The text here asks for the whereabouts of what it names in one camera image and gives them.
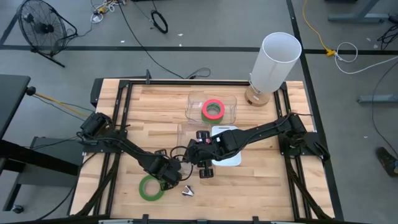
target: gray floor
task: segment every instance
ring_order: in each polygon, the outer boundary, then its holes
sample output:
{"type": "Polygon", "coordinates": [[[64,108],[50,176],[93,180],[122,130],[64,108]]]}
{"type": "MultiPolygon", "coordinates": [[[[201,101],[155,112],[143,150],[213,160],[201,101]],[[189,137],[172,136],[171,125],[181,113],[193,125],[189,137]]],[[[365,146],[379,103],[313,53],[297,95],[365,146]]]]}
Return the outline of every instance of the gray floor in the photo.
{"type": "MultiPolygon", "coordinates": [[[[359,50],[373,50],[376,39],[390,26],[384,24],[335,24],[326,15],[350,12],[361,7],[357,4],[331,4],[309,0],[307,18],[324,38],[325,44],[335,49],[340,42],[352,42],[359,50]]],[[[2,0],[0,8],[0,32],[12,19],[20,3],[2,0]]],[[[48,0],[59,13],[78,27],[79,33],[90,28],[88,0],[48,0]]],[[[139,2],[149,13],[150,2],[139,2]]],[[[321,49],[318,37],[302,19],[303,0],[293,1],[297,22],[305,49],[321,49]]],[[[163,0],[157,1],[158,10],[169,23],[170,32],[163,35],[150,28],[150,23],[130,4],[124,12],[137,37],[148,46],[189,47],[258,47],[261,40],[272,32],[292,34],[289,13],[285,1],[278,0],[163,0]]],[[[381,1],[374,12],[397,12],[396,1],[381,1]]],[[[6,40],[7,45],[26,45],[16,24],[6,40]]],[[[106,15],[103,22],[95,24],[86,37],[71,42],[76,46],[137,46],[129,33],[119,9],[106,15]]],[[[398,50],[398,41],[388,50],[398,50]]],[[[254,65],[256,53],[248,52],[151,52],[151,55],[167,68],[182,75],[209,67],[210,79],[247,79],[254,65]]],[[[378,146],[387,144],[377,135],[371,122],[371,109],[358,105],[359,95],[371,94],[379,77],[394,63],[366,70],[356,75],[341,73],[332,58],[307,54],[313,87],[318,100],[328,147],[331,153],[336,183],[345,220],[366,223],[396,223],[398,214],[398,180],[387,176],[374,156],[378,146]]],[[[359,56],[355,63],[342,65],[354,71],[380,62],[391,56],[359,56]]],[[[98,77],[123,77],[143,75],[148,68],[154,78],[174,78],[155,65],[144,52],[117,51],[64,51],[56,59],[67,65],[60,68],[29,51],[0,50],[0,73],[28,75],[37,91],[58,100],[90,107],[89,97],[93,80],[98,77]]],[[[379,93],[396,93],[398,68],[391,71],[381,83],[379,93]]],[[[288,80],[304,80],[300,62],[297,62],[288,80]]],[[[398,147],[395,133],[398,131],[396,106],[377,106],[376,123],[393,146],[398,147]]],[[[17,111],[5,139],[30,144],[34,136],[70,138],[78,130],[81,121],[49,107],[35,98],[25,97],[17,111]]],[[[0,177],[0,189],[7,191],[15,174],[0,177]]],[[[0,212],[1,221],[33,220],[47,213],[68,192],[65,187],[34,187],[22,189],[17,203],[27,206],[23,215],[0,212]]],[[[65,216],[63,205],[53,217],[65,216]]]]}

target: white cylinder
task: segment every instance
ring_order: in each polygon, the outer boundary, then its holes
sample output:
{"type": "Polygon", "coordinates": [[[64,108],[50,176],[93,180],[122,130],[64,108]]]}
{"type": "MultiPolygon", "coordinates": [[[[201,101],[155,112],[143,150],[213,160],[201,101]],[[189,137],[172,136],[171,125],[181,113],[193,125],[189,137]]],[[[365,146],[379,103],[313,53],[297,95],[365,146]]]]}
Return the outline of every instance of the white cylinder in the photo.
{"type": "Polygon", "coordinates": [[[294,36],[283,32],[269,34],[262,41],[251,72],[253,87],[263,93],[278,90],[300,57],[301,51],[301,44],[294,36]]]}

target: black fan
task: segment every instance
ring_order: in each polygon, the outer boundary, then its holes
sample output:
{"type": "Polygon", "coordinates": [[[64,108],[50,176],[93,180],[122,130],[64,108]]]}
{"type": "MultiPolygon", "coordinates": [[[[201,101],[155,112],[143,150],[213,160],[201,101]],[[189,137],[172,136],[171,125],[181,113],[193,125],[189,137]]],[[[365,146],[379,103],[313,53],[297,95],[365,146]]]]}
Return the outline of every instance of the black fan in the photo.
{"type": "Polygon", "coordinates": [[[17,13],[19,28],[31,51],[65,67],[52,57],[66,48],[68,39],[77,36],[76,27],[42,0],[25,0],[17,13]],[[73,34],[67,35],[64,21],[74,28],[73,34]]]}

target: wooden tabletop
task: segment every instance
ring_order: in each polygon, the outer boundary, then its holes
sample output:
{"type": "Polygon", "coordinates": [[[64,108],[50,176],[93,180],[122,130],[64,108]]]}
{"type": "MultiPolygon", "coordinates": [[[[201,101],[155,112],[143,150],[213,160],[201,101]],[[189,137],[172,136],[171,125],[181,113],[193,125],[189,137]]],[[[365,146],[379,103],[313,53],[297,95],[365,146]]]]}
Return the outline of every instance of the wooden tabletop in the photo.
{"type": "MultiPolygon", "coordinates": [[[[118,79],[105,79],[97,111],[112,117],[118,90],[118,79]]],[[[307,97],[302,82],[287,82],[292,111],[307,114],[307,97]]],[[[249,105],[244,99],[246,86],[231,85],[134,85],[127,117],[127,138],[146,151],[177,145],[178,124],[186,122],[185,106],[191,91],[212,95],[233,95],[237,98],[236,121],[233,126],[248,129],[277,119],[275,102],[263,107],[249,105]]],[[[123,93],[122,104],[126,98],[123,93]]],[[[120,123],[122,109],[119,111],[120,123]]],[[[301,116],[307,131],[313,131],[312,118],[301,116]]],[[[279,153],[277,138],[268,138],[247,145],[241,152],[242,162],[236,167],[215,167],[215,176],[200,179],[198,171],[155,202],[139,195],[138,185],[147,175],[137,161],[127,154],[121,156],[111,218],[208,219],[208,220],[293,220],[284,158],[279,153]],[[190,185],[195,195],[184,197],[181,192],[190,185]]],[[[103,154],[95,155],[82,168],[73,199],[71,214],[78,212],[98,186],[103,154]]],[[[315,156],[302,156],[307,189],[319,206],[333,215],[330,194],[322,162],[315,156]]],[[[303,203],[296,190],[303,216],[303,203]]],[[[101,211],[108,195],[102,200],[101,211]]]]}

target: clear plastic container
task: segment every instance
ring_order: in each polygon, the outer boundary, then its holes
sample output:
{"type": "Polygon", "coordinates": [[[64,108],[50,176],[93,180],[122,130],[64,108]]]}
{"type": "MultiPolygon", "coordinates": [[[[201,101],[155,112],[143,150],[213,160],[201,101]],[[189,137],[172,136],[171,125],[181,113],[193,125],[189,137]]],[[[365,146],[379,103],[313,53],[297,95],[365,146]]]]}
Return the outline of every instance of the clear plastic container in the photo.
{"type": "Polygon", "coordinates": [[[224,104],[224,116],[218,124],[233,124],[236,119],[236,97],[205,94],[204,91],[191,91],[188,96],[185,116],[188,123],[204,123],[201,116],[202,107],[207,100],[216,99],[224,104]]]}
{"type": "MultiPolygon", "coordinates": [[[[178,132],[178,138],[177,138],[177,145],[178,146],[188,146],[188,143],[191,139],[197,139],[197,131],[209,131],[211,133],[211,125],[209,123],[188,123],[188,122],[182,122],[178,124],[177,132],[178,132]]],[[[173,156],[177,154],[184,155],[185,149],[184,148],[178,148],[174,150],[173,156]]],[[[191,164],[187,163],[181,163],[181,170],[180,173],[184,175],[188,175],[189,172],[191,171],[191,164]]],[[[193,174],[198,175],[198,168],[196,166],[193,166],[193,174]]]]}

